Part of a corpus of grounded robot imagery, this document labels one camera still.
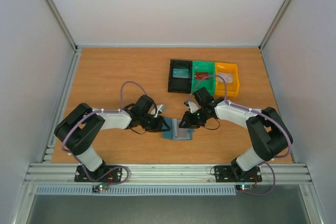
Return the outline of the teal blue card holder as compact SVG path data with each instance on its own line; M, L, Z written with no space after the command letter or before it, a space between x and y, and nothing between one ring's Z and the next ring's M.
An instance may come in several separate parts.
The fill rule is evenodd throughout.
M165 122L170 127L169 131L162 132L162 138L172 141L189 141L193 139L193 129L180 128L179 123L181 120L176 118L165 117Z

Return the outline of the red credit card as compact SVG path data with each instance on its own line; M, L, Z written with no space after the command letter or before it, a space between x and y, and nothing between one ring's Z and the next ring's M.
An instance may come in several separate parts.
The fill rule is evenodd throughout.
M203 78L208 77L208 72L195 72L194 73L194 79L195 80L202 80Z

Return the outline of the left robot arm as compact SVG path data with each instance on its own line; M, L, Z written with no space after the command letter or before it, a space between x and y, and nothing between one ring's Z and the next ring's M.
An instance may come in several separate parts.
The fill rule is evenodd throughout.
M133 130L138 126L150 133L171 129L154 100L142 95L136 103L114 111L98 110L81 103L56 126L54 136L62 142L62 150L79 161L92 180L100 181L107 171L104 160L93 148L99 132Z

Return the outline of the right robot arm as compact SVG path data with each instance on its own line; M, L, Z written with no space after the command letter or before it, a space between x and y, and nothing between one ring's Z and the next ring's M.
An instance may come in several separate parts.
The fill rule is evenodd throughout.
M186 101L188 107L179 123L181 129L204 127L207 120L216 119L232 122L247 129L251 148L235 158L230 165L235 180L245 179L250 170L280 155L287 149L291 152L293 139L278 112L267 107L262 110L248 108L226 97L214 98L207 89L201 88L193 93L196 103Z

